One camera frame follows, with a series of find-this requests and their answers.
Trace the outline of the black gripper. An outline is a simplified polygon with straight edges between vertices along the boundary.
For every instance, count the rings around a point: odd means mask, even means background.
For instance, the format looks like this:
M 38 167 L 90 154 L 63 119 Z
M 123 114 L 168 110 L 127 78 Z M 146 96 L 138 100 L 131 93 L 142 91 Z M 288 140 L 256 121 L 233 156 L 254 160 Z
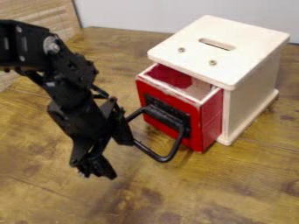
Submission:
M 111 138 L 119 145 L 133 145 L 125 111 L 117 106 L 117 98 L 110 97 L 99 106 L 89 98 L 73 110 L 61 109 L 51 102 L 47 113 L 73 143 L 69 166 L 85 178 L 94 175 L 114 179 L 115 171 L 102 156 L 107 141 Z

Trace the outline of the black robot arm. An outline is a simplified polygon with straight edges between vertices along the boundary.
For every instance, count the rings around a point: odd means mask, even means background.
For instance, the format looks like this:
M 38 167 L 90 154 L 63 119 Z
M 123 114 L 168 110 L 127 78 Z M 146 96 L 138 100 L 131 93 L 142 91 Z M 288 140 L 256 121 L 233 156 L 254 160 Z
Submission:
M 46 112 L 73 142 L 69 166 L 85 178 L 113 179 L 103 149 L 110 140 L 130 145 L 133 137 L 117 99 L 93 84 L 93 62 L 46 28 L 0 20 L 0 71 L 27 77 L 50 97 Z

